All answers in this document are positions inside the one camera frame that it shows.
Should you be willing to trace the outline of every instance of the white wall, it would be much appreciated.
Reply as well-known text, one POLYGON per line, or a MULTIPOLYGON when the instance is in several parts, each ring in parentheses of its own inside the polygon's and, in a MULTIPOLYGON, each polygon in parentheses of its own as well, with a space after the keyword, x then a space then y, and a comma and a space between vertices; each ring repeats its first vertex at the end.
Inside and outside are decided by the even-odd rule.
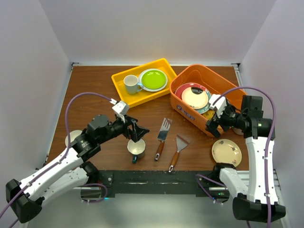
POLYGON ((40 0, 70 61, 239 63, 276 0, 40 0))
POLYGON ((268 91, 277 107, 274 168, 294 228, 304 222, 303 9, 303 0, 277 0, 241 63, 245 84, 268 91))
MULTIPOLYGON (((38 0, 0 1, 0 210, 5 184, 30 175, 45 160, 68 65, 38 0)), ((15 219, 9 209, 0 227, 15 219)))

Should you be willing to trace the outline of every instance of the blue sticker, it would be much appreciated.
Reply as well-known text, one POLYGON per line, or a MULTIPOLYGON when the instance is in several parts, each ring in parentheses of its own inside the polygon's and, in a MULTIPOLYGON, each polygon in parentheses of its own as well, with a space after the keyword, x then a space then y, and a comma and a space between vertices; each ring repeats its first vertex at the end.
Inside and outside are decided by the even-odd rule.
POLYGON ((194 120, 194 117, 188 114, 185 110, 183 110, 179 105, 177 105, 177 109, 181 110, 182 113, 185 113, 191 120, 194 120))

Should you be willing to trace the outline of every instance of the mug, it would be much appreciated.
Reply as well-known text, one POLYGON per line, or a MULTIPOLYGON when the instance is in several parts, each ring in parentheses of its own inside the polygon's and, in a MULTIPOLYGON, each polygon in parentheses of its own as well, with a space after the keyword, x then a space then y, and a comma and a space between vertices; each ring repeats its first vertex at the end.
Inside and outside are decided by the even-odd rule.
POLYGON ((128 142, 127 148, 128 151, 133 155, 132 163, 135 164, 138 158, 142 158, 145 155, 144 149, 146 148, 146 143, 143 139, 140 139, 137 143, 133 142, 131 139, 128 142))
POLYGON ((135 75, 128 75, 123 80, 124 86, 127 89, 128 94, 134 95, 143 90, 142 83, 138 82, 138 77, 135 75))

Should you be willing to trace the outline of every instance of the metal spatula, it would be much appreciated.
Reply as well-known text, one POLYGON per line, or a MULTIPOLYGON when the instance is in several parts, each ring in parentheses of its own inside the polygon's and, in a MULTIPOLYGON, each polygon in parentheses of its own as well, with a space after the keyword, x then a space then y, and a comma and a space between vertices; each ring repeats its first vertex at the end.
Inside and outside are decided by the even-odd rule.
POLYGON ((161 125, 160 132, 157 136, 157 139, 159 141, 161 141, 161 144, 158 146, 158 149, 157 149, 157 152, 156 152, 156 155, 155 155, 155 160, 156 161, 158 161, 158 159, 160 158, 160 155, 162 154, 162 150, 163 150, 163 147, 165 145, 165 140, 167 138, 167 134, 168 134, 168 131, 170 129, 171 124, 172 124, 171 119, 164 118, 164 120, 162 122, 162 125, 161 125))
POLYGON ((175 154, 172 158, 172 161, 171 161, 171 164, 169 167, 169 172, 173 171, 173 168, 176 165, 177 160, 179 159, 181 150, 184 149, 186 146, 188 146, 190 142, 191 142, 191 139, 184 135, 178 134, 176 136, 177 151, 175 152, 175 154))

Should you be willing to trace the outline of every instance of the spatula handle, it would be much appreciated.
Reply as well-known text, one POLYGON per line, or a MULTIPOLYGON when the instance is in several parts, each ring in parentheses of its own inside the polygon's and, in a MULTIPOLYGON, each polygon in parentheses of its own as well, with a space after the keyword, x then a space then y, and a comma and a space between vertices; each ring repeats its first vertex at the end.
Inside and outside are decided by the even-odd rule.
POLYGON ((176 151, 173 158, 172 158, 172 161, 171 161, 171 164, 170 164, 170 167, 169 167, 169 172, 173 171, 173 168, 176 165, 177 160, 179 159, 179 156, 180 156, 180 152, 176 151))
POLYGON ((156 152, 156 155, 155 155, 155 158, 154 160, 158 161, 160 155, 162 154, 162 150, 163 150, 163 146, 165 145, 165 142, 164 141, 161 141, 161 144, 158 146, 157 148, 157 152, 156 152))

